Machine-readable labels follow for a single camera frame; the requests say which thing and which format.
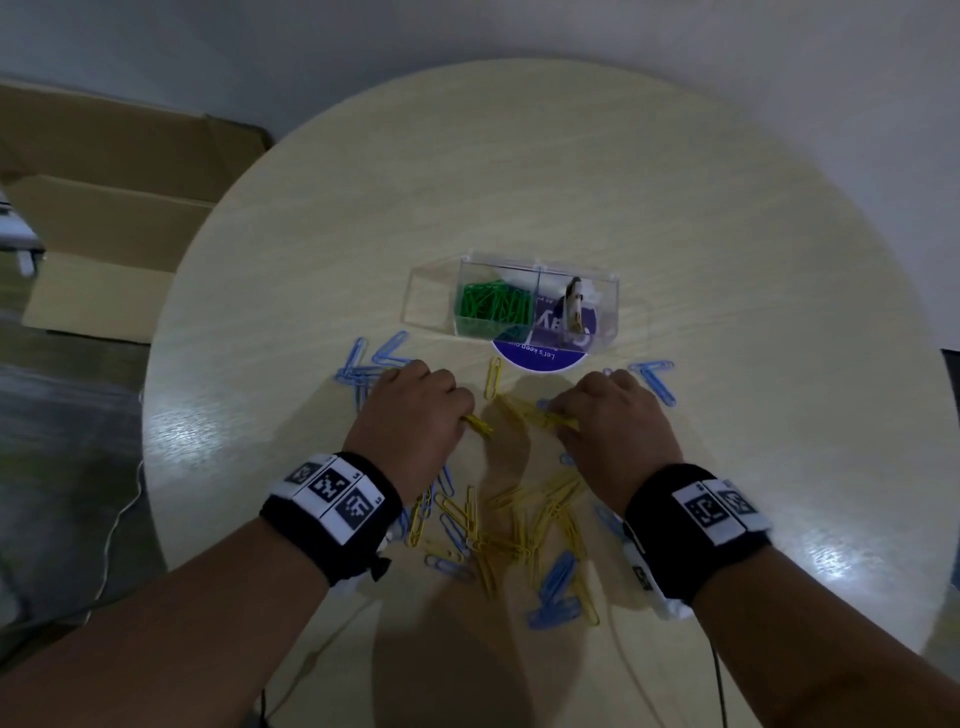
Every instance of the wristband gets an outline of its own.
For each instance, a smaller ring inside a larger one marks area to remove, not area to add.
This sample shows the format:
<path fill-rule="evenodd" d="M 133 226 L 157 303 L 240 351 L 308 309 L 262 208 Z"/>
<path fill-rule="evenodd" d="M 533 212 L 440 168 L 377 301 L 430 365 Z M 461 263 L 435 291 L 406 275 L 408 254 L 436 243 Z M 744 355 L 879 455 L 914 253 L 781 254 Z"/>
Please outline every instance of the wristband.
<path fill-rule="evenodd" d="M 318 454 L 271 490 L 260 518 L 305 553 L 332 587 L 390 565 L 377 555 L 403 504 L 387 477 L 353 452 Z"/>
<path fill-rule="evenodd" d="M 772 527 L 729 480 L 686 464 L 651 475 L 625 522 L 659 591 L 687 606 L 716 571 L 770 545 Z"/>

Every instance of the wooden table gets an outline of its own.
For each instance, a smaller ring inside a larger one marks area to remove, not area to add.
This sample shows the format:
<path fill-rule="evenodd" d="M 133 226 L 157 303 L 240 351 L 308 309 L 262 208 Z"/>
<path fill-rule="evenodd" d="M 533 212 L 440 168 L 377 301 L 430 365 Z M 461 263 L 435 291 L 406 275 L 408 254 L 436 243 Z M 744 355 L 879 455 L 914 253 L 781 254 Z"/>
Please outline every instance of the wooden table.
<path fill-rule="evenodd" d="M 589 369 L 673 359 L 687 457 L 753 496 L 805 569 L 923 645 L 956 546 L 960 449 L 905 276 L 837 190 L 736 111 L 569 61 L 374 88 L 285 138 L 217 206 L 147 377 L 146 473 L 171 567 L 252 517 L 299 457 L 340 446 L 352 393 L 332 375 L 355 337 L 375 348 L 406 328 L 400 353 L 482 391 L 491 345 L 446 333 L 468 249 L 622 281 L 611 350 L 549 376 L 507 366 L 501 391 L 536 399 Z M 560 467 L 555 441 L 494 410 L 481 408 L 490 446 L 469 433 L 451 458 L 459 498 Z M 268 688 L 274 723 L 717 725 L 696 621 L 657 619 L 590 504 L 578 513 L 600 628 L 531 632 L 522 569 L 501 569 L 488 601 L 391 546 L 382 582 L 329 599 L 304 631 Z M 752 720 L 730 703 L 731 725 Z"/>

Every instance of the black cable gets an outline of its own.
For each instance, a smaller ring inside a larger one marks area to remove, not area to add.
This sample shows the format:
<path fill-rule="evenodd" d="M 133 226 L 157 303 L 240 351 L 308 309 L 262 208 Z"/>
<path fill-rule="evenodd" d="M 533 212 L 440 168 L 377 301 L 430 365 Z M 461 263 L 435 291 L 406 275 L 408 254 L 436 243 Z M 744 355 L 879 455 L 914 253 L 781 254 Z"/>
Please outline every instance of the black cable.
<path fill-rule="evenodd" d="M 713 653 L 713 669 L 717 673 L 717 694 L 720 695 L 720 719 L 723 721 L 723 728 L 727 728 L 727 701 L 723 696 L 723 678 L 720 676 L 720 658 L 717 657 L 717 651 L 713 649 L 713 643 L 710 643 L 710 652 Z"/>

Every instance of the cable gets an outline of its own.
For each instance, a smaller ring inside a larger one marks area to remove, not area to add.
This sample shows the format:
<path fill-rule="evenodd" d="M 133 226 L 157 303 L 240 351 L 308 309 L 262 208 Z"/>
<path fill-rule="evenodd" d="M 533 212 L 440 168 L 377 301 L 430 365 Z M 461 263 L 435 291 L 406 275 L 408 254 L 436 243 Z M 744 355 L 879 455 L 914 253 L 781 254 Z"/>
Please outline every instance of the cable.
<path fill-rule="evenodd" d="M 723 678 L 720 676 L 720 658 L 717 657 L 717 651 L 710 643 L 710 652 L 713 653 L 713 669 L 717 673 L 717 694 L 720 695 L 720 719 L 723 721 L 723 728 L 727 728 L 727 701 L 723 696 Z"/>
<path fill-rule="evenodd" d="M 110 578 L 110 543 L 113 541 L 113 534 L 116 532 L 117 526 L 120 525 L 120 519 L 123 518 L 127 511 L 136 505 L 136 502 L 140 500 L 140 497 L 143 495 L 143 482 L 141 480 L 142 475 L 143 460 L 141 460 L 136 466 L 136 495 L 133 496 L 133 499 L 127 503 L 127 505 L 117 511 L 116 518 L 113 519 L 113 525 L 110 527 L 110 531 L 107 534 L 107 540 L 104 542 L 104 573 L 100 578 L 100 588 L 97 589 L 97 594 L 93 596 L 93 605 L 96 605 L 97 602 L 100 601 L 100 598 L 104 595 L 104 591 L 107 589 L 107 582 Z M 86 624 L 90 621 L 91 614 L 93 614 L 93 606 L 87 610 L 82 626 L 86 626 Z"/>

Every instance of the round purple sticker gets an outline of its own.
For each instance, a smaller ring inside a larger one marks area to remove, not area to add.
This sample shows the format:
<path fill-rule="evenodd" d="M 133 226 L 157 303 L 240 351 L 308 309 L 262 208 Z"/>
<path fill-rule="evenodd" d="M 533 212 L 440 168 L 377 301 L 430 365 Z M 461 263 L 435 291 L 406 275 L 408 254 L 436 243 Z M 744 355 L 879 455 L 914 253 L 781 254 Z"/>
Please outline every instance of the round purple sticker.
<path fill-rule="evenodd" d="M 587 355 L 588 341 L 582 346 L 573 344 L 573 349 L 557 349 L 555 346 L 550 346 L 556 344 L 563 335 L 562 309 L 561 302 L 537 296 L 536 318 L 527 341 L 522 344 L 493 341 L 493 347 L 511 364 L 528 372 L 546 374 L 562 372 L 564 369 L 576 366 Z M 583 317 L 587 332 L 596 331 L 596 312 L 592 308 L 584 308 Z"/>

